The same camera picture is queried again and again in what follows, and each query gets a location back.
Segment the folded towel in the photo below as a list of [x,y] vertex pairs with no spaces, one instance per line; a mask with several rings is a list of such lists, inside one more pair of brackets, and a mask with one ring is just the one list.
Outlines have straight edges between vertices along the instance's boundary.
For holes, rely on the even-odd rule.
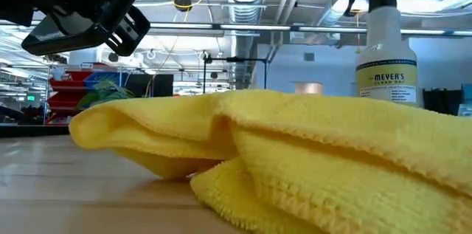
[[379,100],[240,91],[118,100],[70,125],[184,177],[255,233],[472,233],[472,121]]

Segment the trigger sprayer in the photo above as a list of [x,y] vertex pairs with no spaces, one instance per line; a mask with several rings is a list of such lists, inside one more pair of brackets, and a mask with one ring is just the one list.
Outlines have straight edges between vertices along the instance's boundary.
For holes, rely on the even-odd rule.
[[[355,0],[349,0],[345,16]],[[417,57],[402,41],[397,0],[369,0],[367,48],[357,59],[358,96],[417,105]]]

